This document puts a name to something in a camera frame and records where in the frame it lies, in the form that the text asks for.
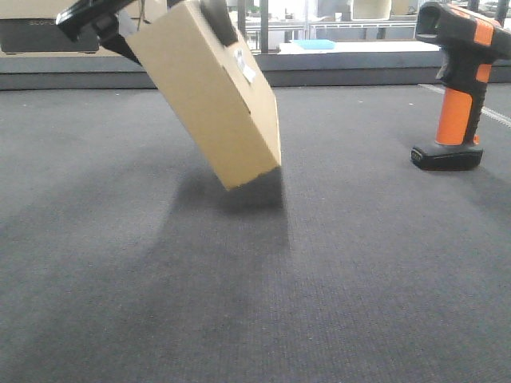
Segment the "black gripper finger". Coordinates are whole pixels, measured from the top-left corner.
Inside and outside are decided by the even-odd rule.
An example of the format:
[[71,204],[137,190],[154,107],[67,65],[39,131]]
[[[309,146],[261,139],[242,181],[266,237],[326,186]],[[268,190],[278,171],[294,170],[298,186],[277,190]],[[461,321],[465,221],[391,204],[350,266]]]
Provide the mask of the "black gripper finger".
[[141,65],[127,42],[127,37],[137,32],[137,26],[125,10],[131,3],[130,0],[77,1],[57,15],[55,24],[71,41],[77,41],[82,30],[90,26],[99,45]]
[[212,31],[224,46],[230,46],[238,42],[238,35],[230,19],[226,1],[201,0],[200,10]]

